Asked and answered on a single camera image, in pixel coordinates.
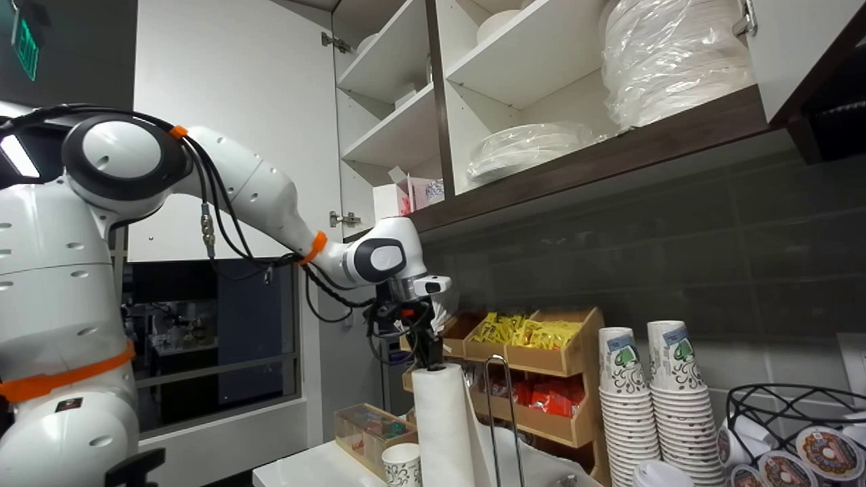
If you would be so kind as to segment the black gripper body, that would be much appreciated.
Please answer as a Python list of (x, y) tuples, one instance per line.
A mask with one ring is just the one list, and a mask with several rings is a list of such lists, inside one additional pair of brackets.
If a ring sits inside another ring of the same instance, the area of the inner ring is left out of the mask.
[(418, 363), (442, 363), (442, 333), (449, 319), (442, 294), (449, 286), (452, 279), (435, 273), (380, 283), (366, 312), (368, 336), (380, 342), (407, 338)]

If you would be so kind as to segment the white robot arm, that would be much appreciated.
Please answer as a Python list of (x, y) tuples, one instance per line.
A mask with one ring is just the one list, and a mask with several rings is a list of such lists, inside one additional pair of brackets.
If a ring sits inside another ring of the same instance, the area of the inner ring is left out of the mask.
[(314, 233), (299, 210), (299, 186), (262, 155), (209, 128), (180, 128), (144, 113), (94, 113), (62, 139), (74, 191), (124, 218), (151, 217), (167, 195), (188, 191), (278, 240), (312, 273), (335, 286), (374, 283), (366, 309), (374, 327), (400, 325), (420, 369), (445, 363), (445, 309), (452, 283), (427, 270), (418, 228), (388, 210), (354, 244)]

